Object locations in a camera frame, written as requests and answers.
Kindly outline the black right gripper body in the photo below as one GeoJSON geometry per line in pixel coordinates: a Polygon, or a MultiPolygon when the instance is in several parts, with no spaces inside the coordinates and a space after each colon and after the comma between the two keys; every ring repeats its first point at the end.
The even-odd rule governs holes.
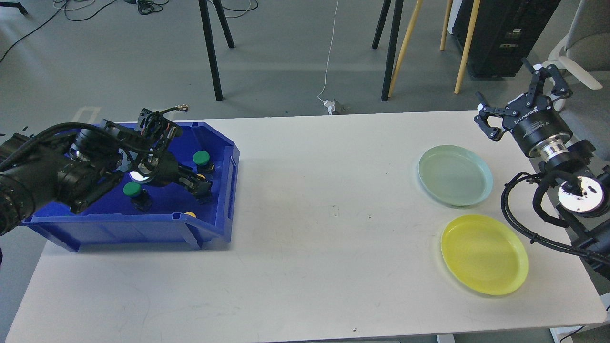
{"type": "Polygon", "coordinates": [[[547,139],[558,137],[567,142],[573,132],[553,107],[551,98],[516,98],[506,106],[505,130],[527,156],[540,156],[537,146],[547,139]]]}

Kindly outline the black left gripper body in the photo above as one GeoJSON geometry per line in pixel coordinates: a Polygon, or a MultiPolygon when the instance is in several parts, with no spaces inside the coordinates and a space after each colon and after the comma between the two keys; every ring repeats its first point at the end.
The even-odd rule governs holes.
{"type": "Polygon", "coordinates": [[[166,155],[156,166],[155,170],[145,175],[142,170],[129,172],[129,178],[141,185],[151,187],[165,187],[170,184],[178,184],[187,189],[197,185],[196,174],[192,168],[179,163],[174,155],[166,155]]]}

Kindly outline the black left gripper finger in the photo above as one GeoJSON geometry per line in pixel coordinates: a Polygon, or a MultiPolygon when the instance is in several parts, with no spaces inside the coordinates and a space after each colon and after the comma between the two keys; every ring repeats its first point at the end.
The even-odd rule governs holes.
{"type": "Polygon", "coordinates": [[[181,185],[199,203],[211,202],[213,184],[214,182],[207,179],[181,179],[181,185]]]}
{"type": "Polygon", "coordinates": [[[198,184],[200,182],[205,182],[207,184],[214,183],[212,180],[207,179],[204,174],[197,173],[187,165],[179,164],[177,170],[179,184],[198,184]]]}

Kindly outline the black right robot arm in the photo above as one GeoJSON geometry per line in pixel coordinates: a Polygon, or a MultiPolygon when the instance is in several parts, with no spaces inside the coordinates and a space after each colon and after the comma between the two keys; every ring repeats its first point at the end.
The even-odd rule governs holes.
{"type": "Polygon", "coordinates": [[[609,213],[609,167],[601,174],[593,174],[589,163],[595,147],[588,140],[570,144],[571,128],[560,117],[555,103],[572,96],[558,67],[531,65],[526,58],[523,65],[531,72],[531,83],[524,93],[505,107],[492,107],[482,93],[474,122],[492,141],[500,141],[510,133],[521,152],[529,158],[540,158],[540,172],[521,172],[505,184],[501,211],[517,232],[530,243],[558,252],[575,255],[595,272],[609,278],[609,221],[587,229],[581,218],[597,218],[609,213]],[[513,215],[509,196],[520,182],[536,185],[532,208],[544,222],[570,228],[577,235],[569,244],[560,243],[528,229],[513,215]]]}

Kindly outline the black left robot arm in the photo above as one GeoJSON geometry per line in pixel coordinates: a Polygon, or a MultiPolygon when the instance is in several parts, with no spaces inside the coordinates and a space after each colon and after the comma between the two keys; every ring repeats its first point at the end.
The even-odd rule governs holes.
{"type": "Polygon", "coordinates": [[[165,115],[188,110],[186,105],[143,109],[135,128],[103,120],[100,126],[61,123],[36,135],[14,134],[1,146],[1,234],[50,202],[81,213],[117,187],[126,174],[132,180],[124,194],[139,211],[147,211],[153,203],[144,185],[177,184],[199,202],[207,202],[213,182],[177,162],[169,151],[183,130],[165,115]]]}

